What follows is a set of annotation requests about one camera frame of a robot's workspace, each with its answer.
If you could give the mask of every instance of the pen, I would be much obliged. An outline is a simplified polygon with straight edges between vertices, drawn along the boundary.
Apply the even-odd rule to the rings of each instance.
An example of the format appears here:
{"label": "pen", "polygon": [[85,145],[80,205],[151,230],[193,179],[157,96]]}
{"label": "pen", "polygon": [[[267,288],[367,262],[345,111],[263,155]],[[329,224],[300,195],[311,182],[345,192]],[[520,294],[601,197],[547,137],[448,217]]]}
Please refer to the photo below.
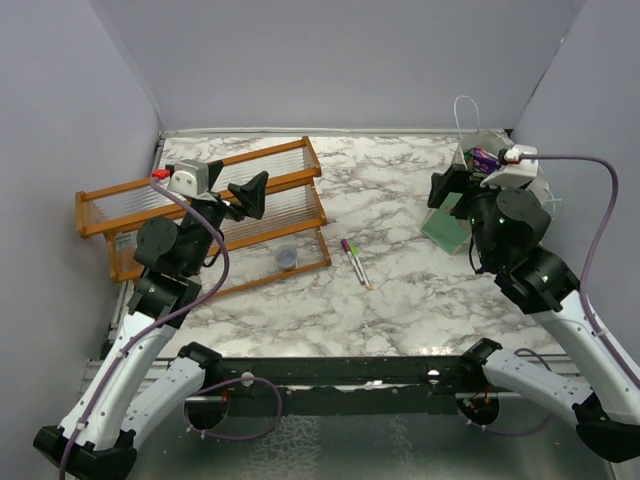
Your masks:
{"label": "pen", "polygon": [[371,283],[367,278],[367,274],[364,271],[364,267],[362,266],[362,263],[360,263],[360,259],[358,258],[358,251],[356,250],[356,246],[353,243],[348,243],[348,245],[349,245],[349,249],[351,250],[351,254],[353,255],[353,258],[356,261],[356,265],[358,266],[358,269],[362,274],[362,278],[364,279],[364,284],[367,286],[369,290],[372,290],[373,287],[371,286]]}
{"label": "pen", "polygon": [[351,262],[351,265],[353,265],[353,269],[356,271],[356,274],[358,275],[358,280],[360,280],[360,285],[364,285],[364,276],[362,275],[362,272],[360,272],[360,269],[358,268],[358,264],[356,263],[355,258],[353,258],[353,254],[351,253],[351,248],[349,243],[342,239],[342,241],[340,242],[340,245],[342,245],[342,249],[345,251],[345,253],[347,254],[347,257],[349,257],[349,261]]}

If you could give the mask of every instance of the marble table top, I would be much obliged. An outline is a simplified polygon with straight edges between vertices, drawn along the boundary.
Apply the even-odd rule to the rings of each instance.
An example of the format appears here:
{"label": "marble table top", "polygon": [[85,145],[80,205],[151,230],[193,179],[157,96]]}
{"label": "marble table top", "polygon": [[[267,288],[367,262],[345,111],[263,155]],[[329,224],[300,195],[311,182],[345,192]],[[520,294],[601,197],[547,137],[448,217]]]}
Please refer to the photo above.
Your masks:
{"label": "marble table top", "polygon": [[[168,138],[162,162],[215,160],[299,137]],[[161,353],[197,341],[225,356],[457,355],[481,337],[507,348],[561,353],[466,252],[449,256],[420,233],[433,172],[446,170],[457,137],[321,137],[316,179],[333,265],[214,299],[192,311]],[[371,279],[356,279],[341,249],[358,245]],[[216,279],[206,278],[203,284]]]}

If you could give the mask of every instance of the wooden rack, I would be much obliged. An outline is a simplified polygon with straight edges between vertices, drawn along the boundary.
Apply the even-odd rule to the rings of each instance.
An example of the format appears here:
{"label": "wooden rack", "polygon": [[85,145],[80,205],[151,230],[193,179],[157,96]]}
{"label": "wooden rack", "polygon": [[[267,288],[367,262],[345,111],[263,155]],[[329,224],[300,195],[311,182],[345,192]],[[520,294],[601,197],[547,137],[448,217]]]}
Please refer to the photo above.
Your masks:
{"label": "wooden rack", "polygon": [[[294,238],[293,235],[299,232],[312,230],[318,243],[314,251],[322,254],[321,258],[315,259],[317,261],[309,265],[299,264],[288,272],[273,272],[272,268],[265,267],[265,275],[260,277],[260,272],[254,272],[254,277],[257,275],[260,278],[227,288],[224,293],[331,265],[331,257],[319,229],[327,224],[327,218],[313,180],[322,174],[322,170],[308,137],[229,157],[223,159],[223,163],[224,168],[213,187],[214,191],[220,191],[229,182],[244,183],[262,170],[270,173],[264,217],[261,220],[246,219],[240,223],[223,221],[221,229],[229,251],[281,237]],[[221,196],[227,200],[233,198],[228,190],[222,190]],[[94,192],[76,193],[76,229],[83,238],[104,235],[110,275],[115,282],[133,280],[142,273],[142,267],[133,259],[135,236],[142,224],[158,215],[177,220],[184,213],[178,205],[168,202],[151,189],[148,178]],[[213,247],[209,254],[215,254],[216,250],[217,247]]]}

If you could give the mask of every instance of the gray wall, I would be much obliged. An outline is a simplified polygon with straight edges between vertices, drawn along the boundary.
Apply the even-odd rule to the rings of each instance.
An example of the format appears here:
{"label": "gray wall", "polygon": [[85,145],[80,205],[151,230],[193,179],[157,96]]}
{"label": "gray wall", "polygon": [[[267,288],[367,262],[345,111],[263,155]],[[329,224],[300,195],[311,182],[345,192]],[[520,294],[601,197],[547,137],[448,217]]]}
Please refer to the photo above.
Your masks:
{"label": "gray wall", "polygon": [[93,2],[168,129],[509,128],[583,0]]}
{"label": "gray wall", "polygon": [[[589,291],[611,331],[640,362],[638,18],[637,0],[589,0],[525,109],[514,139],[545,153],[600,155],[616,166],[618,205],[594,261]],[[565,200],[546,242],[580,272],[609,198],[608,174],[574,162],[547,162],[543,168],[552,191]],[[617,468],[618,478],[640,477],[640,461]]]}
{"label": "gray wall", "polygon": [[0,5],[0,472],[53,478],[31,446],[75,403],[115,287],[74,192],[148,173],[159,124],[86,0]]}

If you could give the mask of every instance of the wooden frame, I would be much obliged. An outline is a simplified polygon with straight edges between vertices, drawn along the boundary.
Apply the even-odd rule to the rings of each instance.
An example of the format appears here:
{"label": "wooden frame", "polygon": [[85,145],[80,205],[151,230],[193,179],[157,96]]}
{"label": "wooden frame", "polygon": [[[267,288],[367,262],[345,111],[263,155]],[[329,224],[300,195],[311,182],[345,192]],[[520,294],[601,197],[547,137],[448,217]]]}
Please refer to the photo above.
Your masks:
{"label": "wooden frame", "polygon": [[[327,224],[327,217],[324,212],[324,208],[322,207],[322,203],[320,202],[318,193],[315,189],[313,180],[314,177],[321,175],[322,169],[320,167],[318,157],[308,137],[303,137],[301,140],[297,140],[295,142],[289,142],[282,145],[277,145],[275,147],[264,148],[261,150],[256,150],[254,152],[236,155],[223,159],[222,161],[225,166],[230,166],[268,157],[271,155],[276,155],[283,152],[289,152],[296,149],[302,150],[302,164],[304,168],[302,170],[284,173],[282,175],[270,178],[267,183],[266,194],[276,195],[287,190],[305,188],[307,189],[307,206],[304,207],[303,201],[303,203],[301,204],[302,210],[295,210],[298,213],[293,216],[290,223],[284,221],[284,224],[278,225],[277,228],[273,228],[268,231],[262,231],[256,234],[244,235],[243,232],[240,238],[230,239],[230,241],[227,243],[227,248],[229,249],[229,251],[234,251],[286,235],[292,235],[295,233],[303,232],[305,230],[313,229],[316,234],[316,240],[322,251],[323,260],[314,263],[313,265],[305,265],[291,271],[281,272],[277,275],[271,275],[264,279],[248,282],[244,285],[231,287],[227,290],[221,291],[220,295],[232,293],[257,285],[262,285],[269,281],[286,278],[297,273],[306,272],[331,264],[331,256],[329,255],[326,243],[319,228]],[[149,218],[163,215],[172,220],[176,220],[184,216],[185,213],[184,210],[179,206],[171,204],[153,207],[149,208],[148,210],[142,210],[139,212],[129,213],[118,218],[108,219],[100,213],[100,209],[98,208],[98,206],[93,204],[93,200],[103,199],[106,197],[143,188],[149,188],[148,178],[135,180],[133,182],[127,182],[121,185],[115,185],[113,187],[103,188],[93,192],[76,193],[76,229],[80,236],[83,238],[88,238],[97,234],[104,235],[107,244],[107,252],[109,254],[109,274],[114,282],[134,280],[142,273],[141,266],[138,265],[134,267],[134,265],[137,264],[133,260],[133,246],[126,246],[126,242],[130,242],[131,240],[125,237],[125,243],[119,243],[119,238],[122,240],[119,235],[129,232],[133,234],[133,232],[138,230]],[[225,200],[230,200],[233,198],[232,194],[228,190],[224,190],[220,192],[220,194]],[[308,215],[305,215],[304,208],[307,209]],[[91,216],[91,219],[95,220],[97,218],[98,221],[90,223],[90,221],[88,221],[89,215]],[[123,244],[125,245],[125,250],[118,251],[119,246],[121,247]],[[211,248],[211,250],[209,251],[209,255],[214,255],[217,250],[218,247]]]}

